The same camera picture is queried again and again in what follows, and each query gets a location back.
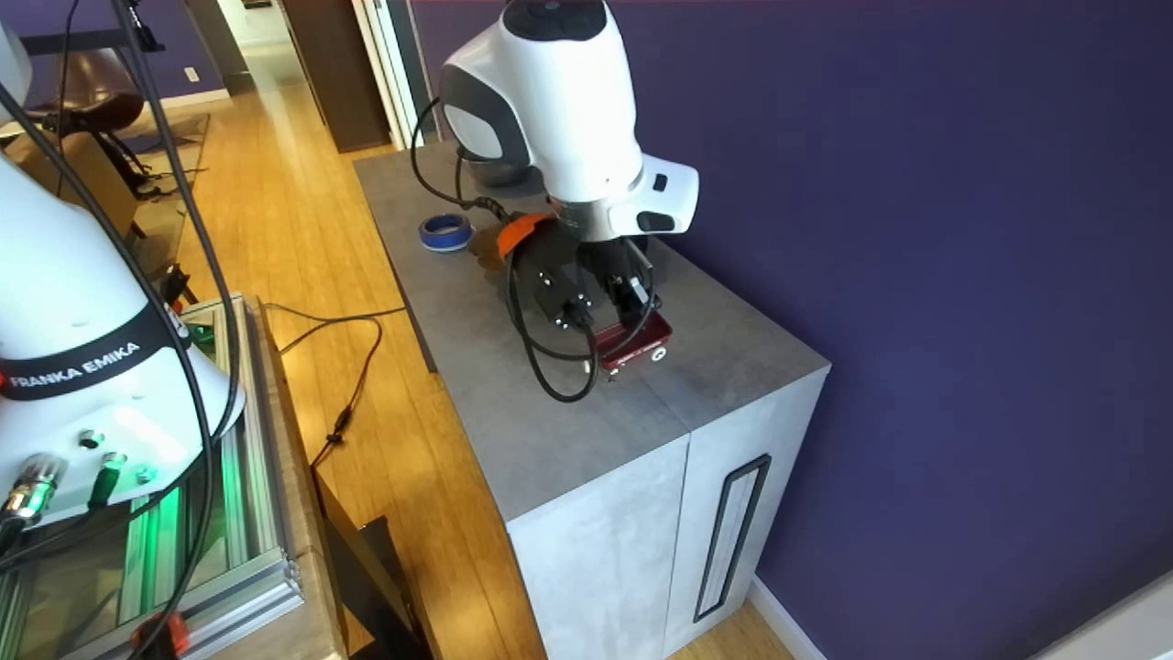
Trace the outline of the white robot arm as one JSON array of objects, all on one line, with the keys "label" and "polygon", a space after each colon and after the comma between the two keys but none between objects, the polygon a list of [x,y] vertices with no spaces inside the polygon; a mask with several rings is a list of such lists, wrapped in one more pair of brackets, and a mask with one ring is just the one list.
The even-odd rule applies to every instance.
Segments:
[{"label": "white robot arm", "polygon": [[[634,86],[604,0],[511,0],[441,69],[460,148],[543,175],[587,242],[681,235],[699,171],[638,148]],[[243,411],[91,201],[0,161],[4,516],[52,523],[175,485]]]}]

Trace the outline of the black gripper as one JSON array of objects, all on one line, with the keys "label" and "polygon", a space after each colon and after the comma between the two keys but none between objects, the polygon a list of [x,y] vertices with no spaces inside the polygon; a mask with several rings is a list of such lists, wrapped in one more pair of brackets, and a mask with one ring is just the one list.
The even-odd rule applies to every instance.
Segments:
[{"label": "black gripper", "polygon": [[587,342],[587,359],[598,359],[598,315],[634,330],[660,309],[642,240],[583,242],[571,226],[543,220],[511,262],[539,312]]}]

